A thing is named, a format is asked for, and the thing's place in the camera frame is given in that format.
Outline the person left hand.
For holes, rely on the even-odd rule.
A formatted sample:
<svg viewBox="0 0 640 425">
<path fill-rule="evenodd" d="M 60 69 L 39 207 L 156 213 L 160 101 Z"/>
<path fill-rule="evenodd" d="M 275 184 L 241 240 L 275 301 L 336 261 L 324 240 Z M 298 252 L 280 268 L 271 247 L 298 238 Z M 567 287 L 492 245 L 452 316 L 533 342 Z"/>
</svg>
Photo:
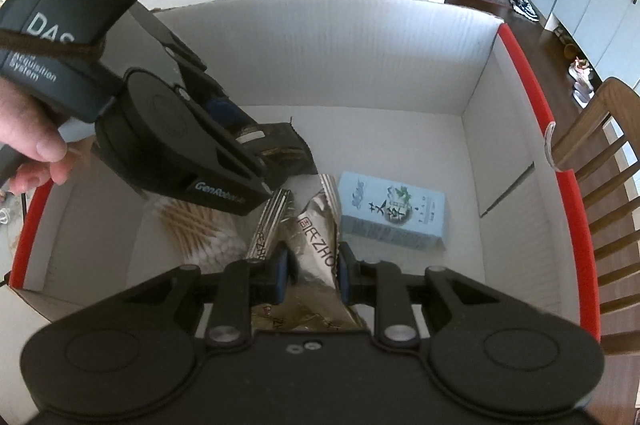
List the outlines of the person left hand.
<svg viewBox="0 0 640 425">
<path fill-rule="evenodd" d="M 49 180 L 64 184 L 80 159 L 80 145 L 68 146 L 38 102 L 4 78 L 1 143 L 27 157 L 10 179 L 13 194 L 26 193 Z"/>
</svg>

